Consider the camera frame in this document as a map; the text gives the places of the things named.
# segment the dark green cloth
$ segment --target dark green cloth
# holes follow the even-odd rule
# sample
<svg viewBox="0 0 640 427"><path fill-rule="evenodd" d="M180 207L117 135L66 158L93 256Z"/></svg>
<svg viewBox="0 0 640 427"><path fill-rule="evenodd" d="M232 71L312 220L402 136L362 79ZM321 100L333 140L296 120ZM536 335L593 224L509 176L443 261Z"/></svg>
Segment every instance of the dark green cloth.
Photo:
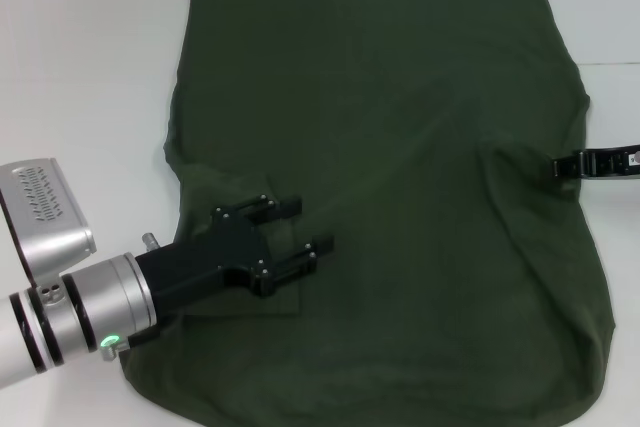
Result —
<svg viewBox="0 0 640 427"><path fill-rule="evenodd" d="M614 328L549 156L589 98L547 0L191 0L167 158L178 237L300 194L315 276L186 311L125 373L215 427L553 427L603 387Z"/></svg>

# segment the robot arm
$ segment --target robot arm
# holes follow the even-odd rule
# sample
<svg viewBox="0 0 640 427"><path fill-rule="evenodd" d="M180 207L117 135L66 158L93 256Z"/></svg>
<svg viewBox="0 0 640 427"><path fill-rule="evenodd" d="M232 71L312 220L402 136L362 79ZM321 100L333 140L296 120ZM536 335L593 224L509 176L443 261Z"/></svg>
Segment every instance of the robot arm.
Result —
<svg viewBox="0 0 640 427"><path fill-rule="evenodd" d="M160 247L146 234L146 254L60 276L96 248L56 161L0 167L0 205L31 283L0 300L0 388L98 349L113 360L152 340L176 311L223 289L273 295L333 250L324 236L273 258L258 227L300 214L302 202L262 195L214 209L209 228L193 239Z"/></svg>

